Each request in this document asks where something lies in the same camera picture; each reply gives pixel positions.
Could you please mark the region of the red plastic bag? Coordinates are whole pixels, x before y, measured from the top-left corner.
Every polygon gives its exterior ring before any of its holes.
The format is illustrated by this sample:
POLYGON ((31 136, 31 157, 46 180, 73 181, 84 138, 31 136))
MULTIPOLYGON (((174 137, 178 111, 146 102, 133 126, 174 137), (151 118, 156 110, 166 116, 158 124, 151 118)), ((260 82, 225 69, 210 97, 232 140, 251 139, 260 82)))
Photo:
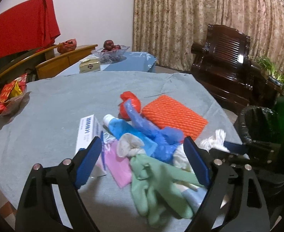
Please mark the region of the red plastic bag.
POLYGON ((125 91, 120 95, 122 102, 119 104, 119 115, 123 119, 130 119, 128 113, 133 109, 140 113, 141 102, 137 96, 131 91, 125 91))

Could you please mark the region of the blue plastic glove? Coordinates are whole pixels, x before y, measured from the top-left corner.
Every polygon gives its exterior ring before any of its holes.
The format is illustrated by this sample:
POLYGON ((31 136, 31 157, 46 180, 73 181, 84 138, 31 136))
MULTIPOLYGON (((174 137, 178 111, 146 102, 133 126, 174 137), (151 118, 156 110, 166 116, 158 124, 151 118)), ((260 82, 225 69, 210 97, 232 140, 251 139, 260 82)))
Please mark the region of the blue plastic glove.
POLYGON ((160 129, 134 109, 128 113, 128 116, 133 127, 158 145, 150 157, 172 164, 173 154, 184 140, 183 131, 171 127, 160 129))

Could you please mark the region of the red apples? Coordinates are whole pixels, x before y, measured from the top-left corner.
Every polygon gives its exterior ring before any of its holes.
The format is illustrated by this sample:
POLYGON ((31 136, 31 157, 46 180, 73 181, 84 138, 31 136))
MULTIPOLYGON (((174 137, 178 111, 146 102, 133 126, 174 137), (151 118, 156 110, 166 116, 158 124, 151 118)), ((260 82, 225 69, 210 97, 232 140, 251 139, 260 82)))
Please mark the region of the red apples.
POLYGON ((103 50, 102 52, 109 52, 113 50, 120 50, 121 46, 120 45, 115 45, 112 40, 106 40, 103 44, 103 50))

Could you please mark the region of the white tissue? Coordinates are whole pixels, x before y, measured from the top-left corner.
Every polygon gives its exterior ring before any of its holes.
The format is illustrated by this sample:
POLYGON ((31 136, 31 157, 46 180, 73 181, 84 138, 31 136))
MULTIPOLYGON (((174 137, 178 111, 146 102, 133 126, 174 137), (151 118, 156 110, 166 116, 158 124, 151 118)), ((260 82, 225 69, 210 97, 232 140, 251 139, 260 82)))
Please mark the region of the white tissue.
MULTIPOLYGON (((224 141, 226 137, 226 132, 222 129, 217 129, 215 135, 210 136, 207 139, 203 139, 200 142, 200 148, 206 151, 210 151, 212 148, 221 150, 224 152, 229 152, 229 150, 224 146, 224 141)), ((172 163, 175 167, 182 169, 187 172, 193 172, 192 166, 188 161, 187 156, 185 155, 183 144, 177 146, 174 154, 172 163)))

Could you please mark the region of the red cloth cover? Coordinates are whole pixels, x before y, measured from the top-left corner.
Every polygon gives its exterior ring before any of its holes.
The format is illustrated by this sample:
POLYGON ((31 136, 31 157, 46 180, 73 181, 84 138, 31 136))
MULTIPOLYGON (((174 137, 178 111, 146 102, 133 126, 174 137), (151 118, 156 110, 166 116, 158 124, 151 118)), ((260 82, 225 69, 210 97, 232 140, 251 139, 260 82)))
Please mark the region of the red cloth cover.
POLYGON ((27 0, 0 14, 0 58, 48 47, 60 34, 53 0, 27 0))

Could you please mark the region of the pink face mask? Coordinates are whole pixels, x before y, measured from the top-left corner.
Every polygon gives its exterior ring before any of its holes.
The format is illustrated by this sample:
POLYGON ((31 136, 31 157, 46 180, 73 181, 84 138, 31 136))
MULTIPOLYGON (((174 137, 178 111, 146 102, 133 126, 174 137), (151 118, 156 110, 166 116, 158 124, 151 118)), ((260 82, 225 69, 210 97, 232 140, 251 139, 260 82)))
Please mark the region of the pink face mask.
POLYGON ((103 152, 105 165, 120 189, 131 183, 132 172, 127 157, 117 155, 118 140, 111 134, 103 133, 103 152))

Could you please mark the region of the patterned beige curtain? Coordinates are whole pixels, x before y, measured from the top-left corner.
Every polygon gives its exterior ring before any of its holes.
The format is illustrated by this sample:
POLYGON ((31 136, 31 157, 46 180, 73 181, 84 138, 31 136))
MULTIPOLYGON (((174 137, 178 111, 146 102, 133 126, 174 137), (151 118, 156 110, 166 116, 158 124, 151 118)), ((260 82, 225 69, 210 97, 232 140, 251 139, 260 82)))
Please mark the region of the patterned beige curtain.
POLYGON ((133 49, 188 71, 191 46, 205 43, 210 24, 248 35, 250 57, 266 56, 284 72, 284 0, 134 0, 133 49))

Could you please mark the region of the snack bowl with red packets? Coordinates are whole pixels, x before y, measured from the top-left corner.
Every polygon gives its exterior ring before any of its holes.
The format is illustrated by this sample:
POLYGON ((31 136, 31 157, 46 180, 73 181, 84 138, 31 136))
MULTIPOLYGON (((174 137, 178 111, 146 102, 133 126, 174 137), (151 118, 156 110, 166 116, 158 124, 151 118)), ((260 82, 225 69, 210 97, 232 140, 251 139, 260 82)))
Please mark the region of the snack bowl with red packets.
POLYGON ((0 117, 11 115, 17 111, 21 101, 26 94, 26 79, 28 74, 25 73, 10 83, 6 84, 0 93, 0 117))

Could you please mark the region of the beige tissue box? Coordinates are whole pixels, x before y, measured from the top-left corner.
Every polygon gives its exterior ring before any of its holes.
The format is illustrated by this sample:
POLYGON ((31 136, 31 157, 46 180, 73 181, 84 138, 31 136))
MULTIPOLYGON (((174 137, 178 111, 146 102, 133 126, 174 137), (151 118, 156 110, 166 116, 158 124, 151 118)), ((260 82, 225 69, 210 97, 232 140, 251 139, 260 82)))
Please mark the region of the beige tissue box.
POLYGON ((96 57, 85 58, 80 61, 79 72, 96 72, 101 70, 100 60, 96 57))

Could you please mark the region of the glass fruit bowl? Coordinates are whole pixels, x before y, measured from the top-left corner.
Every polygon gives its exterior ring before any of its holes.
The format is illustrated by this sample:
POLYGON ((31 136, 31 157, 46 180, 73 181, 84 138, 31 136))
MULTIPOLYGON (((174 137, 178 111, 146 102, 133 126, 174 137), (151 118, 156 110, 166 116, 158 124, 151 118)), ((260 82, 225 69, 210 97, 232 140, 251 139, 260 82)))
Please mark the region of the glass fruit bowl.
POLYGON ((101 48, 98 50, 92 50, 91 54, 97 57, 101 63, 118 62, 125 57, 125 52, 129 48, 130 47, 120 45, 120 49, 111 50, 108 52, 103 52, 103 48, 101 48))

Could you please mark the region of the green potted plant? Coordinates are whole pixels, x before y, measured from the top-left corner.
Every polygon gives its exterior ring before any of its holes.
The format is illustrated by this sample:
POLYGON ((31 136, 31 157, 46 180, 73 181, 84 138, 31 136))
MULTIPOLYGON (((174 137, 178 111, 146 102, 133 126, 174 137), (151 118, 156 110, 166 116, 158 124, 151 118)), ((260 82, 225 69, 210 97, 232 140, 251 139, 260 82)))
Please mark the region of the green potted plant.
POLYGON ((255 61, 268 74, 268 79, 282 91, 284 95, 284 74, 277 70, 276 65, 266 56, 257 56, 255 61))

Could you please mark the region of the blue table cloth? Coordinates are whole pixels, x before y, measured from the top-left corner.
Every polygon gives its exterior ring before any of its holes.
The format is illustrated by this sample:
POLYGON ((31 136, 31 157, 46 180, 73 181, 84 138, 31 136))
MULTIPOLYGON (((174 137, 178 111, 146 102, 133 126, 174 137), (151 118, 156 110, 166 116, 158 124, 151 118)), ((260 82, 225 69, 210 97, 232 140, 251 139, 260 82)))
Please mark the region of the blue table cloth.
POLYGON ((121 61, 102 64, 101 71, 156 72, 156 57, 148 52, 125 52, 121 61))

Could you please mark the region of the white blue medicine box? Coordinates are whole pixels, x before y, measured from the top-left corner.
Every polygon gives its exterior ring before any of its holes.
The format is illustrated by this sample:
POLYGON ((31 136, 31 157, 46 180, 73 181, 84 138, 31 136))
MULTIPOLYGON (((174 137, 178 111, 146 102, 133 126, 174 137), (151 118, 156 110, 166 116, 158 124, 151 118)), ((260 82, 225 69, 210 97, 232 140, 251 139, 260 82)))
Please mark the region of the white blue medicine box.
POLYGON ((80 149, 86 149, 94 137, 101 139, 101 153, 90 176, 103 177, 106 175, 103 126, 96 116, 92 114, 81 118, 79 122, 75 154, 77 154, 80 149))

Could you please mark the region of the green rubber glove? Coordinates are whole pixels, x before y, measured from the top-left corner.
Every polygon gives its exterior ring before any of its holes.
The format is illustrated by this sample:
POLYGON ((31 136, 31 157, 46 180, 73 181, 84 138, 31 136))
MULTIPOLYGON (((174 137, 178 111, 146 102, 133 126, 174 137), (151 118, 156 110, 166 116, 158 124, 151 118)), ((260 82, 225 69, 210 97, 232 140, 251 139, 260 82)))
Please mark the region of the green rubber glove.
POLYGON ((171 214, 184 219, 194 215, 191 206, 177 189, 177 183, 201 186, 192 172, 161 162, 145 154, 130 159, 131 194, 135 207, 153 228, 167 223, 171 214))

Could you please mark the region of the black lined trash bin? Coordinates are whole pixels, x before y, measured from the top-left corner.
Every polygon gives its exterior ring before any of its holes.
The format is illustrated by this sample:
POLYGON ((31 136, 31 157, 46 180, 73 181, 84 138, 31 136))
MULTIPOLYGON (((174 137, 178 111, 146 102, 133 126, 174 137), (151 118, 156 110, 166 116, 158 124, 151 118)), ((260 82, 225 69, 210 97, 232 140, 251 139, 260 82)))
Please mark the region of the black lined trash bin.
MULTIPOLYGON (((280 144, 275 168, 278 173, 284 174, 284 104, 277 104, 275 109, 260 106, 245 107, 234 126, 243 143, 262 141, 280 144)), ((284 186, 262 188, 262 190, 265 196, 276 196, 284 192, 284 186)))

